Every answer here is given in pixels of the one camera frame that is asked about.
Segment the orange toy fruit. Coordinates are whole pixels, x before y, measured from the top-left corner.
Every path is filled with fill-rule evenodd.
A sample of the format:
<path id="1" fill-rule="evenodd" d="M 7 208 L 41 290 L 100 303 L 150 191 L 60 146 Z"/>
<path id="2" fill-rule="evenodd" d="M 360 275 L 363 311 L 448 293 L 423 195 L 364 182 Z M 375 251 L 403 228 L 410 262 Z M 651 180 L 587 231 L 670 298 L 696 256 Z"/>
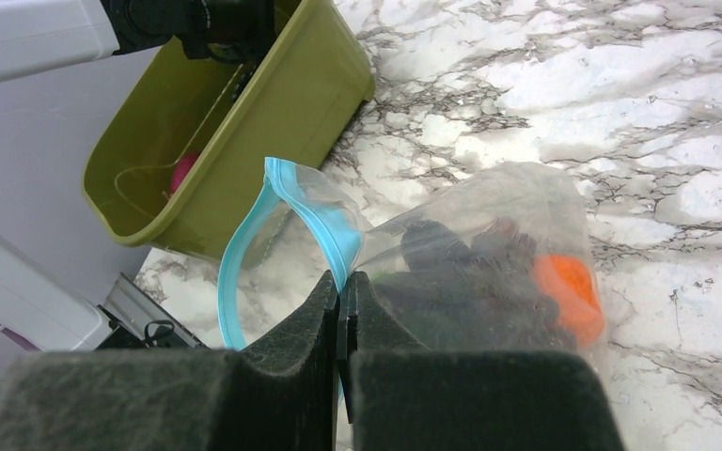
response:
<path id="1" fill-rule="evenodd" d="M 557 324 L 570 331 L 581 348 L 604 332 L 602 305 L 592 272 L 581 259 L 558 254 L 535 258 L 533 278 L 558 305 Z"/>

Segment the green toy cucumber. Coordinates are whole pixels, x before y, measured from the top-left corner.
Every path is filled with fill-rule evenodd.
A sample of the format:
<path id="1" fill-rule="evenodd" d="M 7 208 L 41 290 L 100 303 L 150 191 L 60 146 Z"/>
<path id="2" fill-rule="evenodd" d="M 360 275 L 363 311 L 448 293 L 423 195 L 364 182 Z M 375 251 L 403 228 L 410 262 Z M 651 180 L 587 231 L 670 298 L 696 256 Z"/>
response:
<path id="1" fill-rule="evenodd" d="M 418 341 L 430 349 L 458 348 L 464 344 L 461 330 L 440 298 L 441 290 L 410 272 L 376 274 L 372 287 L 381 305 Z"/>

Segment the clear zip top bag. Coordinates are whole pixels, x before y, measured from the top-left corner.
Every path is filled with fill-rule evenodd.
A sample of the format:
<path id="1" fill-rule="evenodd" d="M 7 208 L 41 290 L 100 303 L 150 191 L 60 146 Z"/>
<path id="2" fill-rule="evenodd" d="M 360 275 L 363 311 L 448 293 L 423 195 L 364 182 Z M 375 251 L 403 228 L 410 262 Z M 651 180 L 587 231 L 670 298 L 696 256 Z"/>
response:
<path id="1" fill-rule="evenodd" d="M 317 169 L 264 163 L 218 271 L 217 320 L 241 349 L 324 275 L 356 272 L 383 310 L 432 350 L 564 350 L 606 377 L 606 320 L 586 203 L 540 163 L 501 163 L 379 225 Z"/>

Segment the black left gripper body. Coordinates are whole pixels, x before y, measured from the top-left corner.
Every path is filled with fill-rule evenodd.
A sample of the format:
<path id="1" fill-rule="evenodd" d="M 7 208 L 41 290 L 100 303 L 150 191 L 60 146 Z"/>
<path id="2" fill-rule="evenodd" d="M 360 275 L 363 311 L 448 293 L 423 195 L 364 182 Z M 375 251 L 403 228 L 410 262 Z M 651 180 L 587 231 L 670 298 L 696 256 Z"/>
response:
<path id="1" fill-rule="evenodd" d="M 118 39 L 115 55 L 180 41 L 189 59 L 259 63 L 276 39 L 266 0 L 109 0 L 102 6 Z"/>

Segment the red toy grapes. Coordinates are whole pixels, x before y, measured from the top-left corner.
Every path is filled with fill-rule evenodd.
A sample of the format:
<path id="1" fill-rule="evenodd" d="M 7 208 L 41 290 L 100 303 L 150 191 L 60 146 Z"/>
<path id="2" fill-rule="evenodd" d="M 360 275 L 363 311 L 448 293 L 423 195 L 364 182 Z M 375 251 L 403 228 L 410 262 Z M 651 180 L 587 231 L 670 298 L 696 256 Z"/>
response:
<path id="1" fill-rule="evenodd" d="M 498 350 L 576 351 L 577 340 L 558 324 L 559 305 L 533 278 L 538 244 L 508 217 L 493 220 L 469 244 L 466 269 L 482 298 Z"/>

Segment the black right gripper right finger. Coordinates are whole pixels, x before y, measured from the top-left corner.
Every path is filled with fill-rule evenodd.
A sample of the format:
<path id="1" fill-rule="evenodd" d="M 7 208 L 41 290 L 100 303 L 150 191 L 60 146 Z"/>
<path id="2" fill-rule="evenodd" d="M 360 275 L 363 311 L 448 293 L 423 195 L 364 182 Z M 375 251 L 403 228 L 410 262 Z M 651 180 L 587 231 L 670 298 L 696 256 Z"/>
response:
<path id="1" fill-rule="evenodd" d="M 356 450 L 621 450 L 593 369 L 563 351 L 434 351 L 355 272 L 340 295 Z"/>

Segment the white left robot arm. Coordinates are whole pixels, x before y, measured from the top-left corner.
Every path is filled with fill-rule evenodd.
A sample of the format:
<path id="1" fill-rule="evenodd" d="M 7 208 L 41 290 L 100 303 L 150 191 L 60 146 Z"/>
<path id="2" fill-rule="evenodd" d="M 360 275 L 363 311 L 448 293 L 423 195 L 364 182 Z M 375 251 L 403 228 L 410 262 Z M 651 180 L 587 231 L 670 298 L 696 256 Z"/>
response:
<path id="1" fill-rule="evenodd" d="M 0 82 L 172 39 L 189 59 L 259 62 L 275 38 L 271 1 L 0 1 Z"/>

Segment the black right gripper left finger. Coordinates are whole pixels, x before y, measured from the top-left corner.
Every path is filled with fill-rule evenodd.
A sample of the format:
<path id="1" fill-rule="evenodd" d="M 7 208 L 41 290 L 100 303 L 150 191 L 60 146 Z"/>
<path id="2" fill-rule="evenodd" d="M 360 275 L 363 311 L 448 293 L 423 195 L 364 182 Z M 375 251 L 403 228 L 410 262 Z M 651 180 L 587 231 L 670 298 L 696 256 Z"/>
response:
<path id="1" fill-rule="evenodd" d="M 243 350 L 34 352 L 0 377 L 0 450 L 331 450 L 338 292 Z"/>

